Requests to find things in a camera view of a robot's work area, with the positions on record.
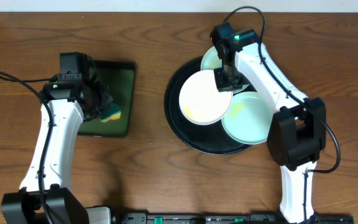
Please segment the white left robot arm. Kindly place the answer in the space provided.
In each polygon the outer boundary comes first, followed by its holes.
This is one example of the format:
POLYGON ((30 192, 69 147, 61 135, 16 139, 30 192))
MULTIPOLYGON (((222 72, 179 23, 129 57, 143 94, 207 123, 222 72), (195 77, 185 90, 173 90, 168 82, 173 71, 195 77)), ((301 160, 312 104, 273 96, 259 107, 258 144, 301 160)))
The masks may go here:
POLYGON ((7 223, 113 223, 108 206, 84 207, 72 194, 71 165, 78 130, 93 119, 119 119, 121 111, 108 87, 90 70, 91 59, 60 62, 60 73, 36 96, 42 121, 32 162, 19 191, 4 194, 7 223))

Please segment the green and yellow sponge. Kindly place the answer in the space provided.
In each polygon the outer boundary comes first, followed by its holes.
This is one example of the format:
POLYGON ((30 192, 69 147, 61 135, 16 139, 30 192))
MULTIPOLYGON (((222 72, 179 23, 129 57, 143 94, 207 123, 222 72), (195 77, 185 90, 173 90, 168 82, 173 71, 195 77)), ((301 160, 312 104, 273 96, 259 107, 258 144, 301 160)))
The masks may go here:
POLYGON ((110 103, 105 109, 102 110, 100 115, 101 122, 108 122, 112 120, 120 119, 121 110, 115 103, 110 103))

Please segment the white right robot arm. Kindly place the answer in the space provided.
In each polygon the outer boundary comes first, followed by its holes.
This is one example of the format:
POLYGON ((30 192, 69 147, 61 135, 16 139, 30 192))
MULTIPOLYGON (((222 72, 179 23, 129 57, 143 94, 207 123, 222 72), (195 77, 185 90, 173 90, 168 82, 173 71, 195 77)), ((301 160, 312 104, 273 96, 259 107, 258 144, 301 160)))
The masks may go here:
POLYGON ((288 223, 309 223, 313 172, 326 146, 326 107, 309 99, 272 61, 258 36, 213 39, 222 68, 216 70, 219 91, 251 84, 273 112, 267 147, 282 175, 280 213, 288 223))

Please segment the pink round plate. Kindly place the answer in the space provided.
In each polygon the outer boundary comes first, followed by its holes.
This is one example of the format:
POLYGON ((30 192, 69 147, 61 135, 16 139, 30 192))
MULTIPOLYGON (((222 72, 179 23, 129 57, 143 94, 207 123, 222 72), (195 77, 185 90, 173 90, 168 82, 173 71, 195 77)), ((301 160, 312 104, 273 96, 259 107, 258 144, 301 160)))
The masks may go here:
POLYGON ((188 121, 197 125, 210 125, 228 112, 233 93, 219 92, 214 71, 201 70, 184 82, 178 99, 180 111, 188 121))

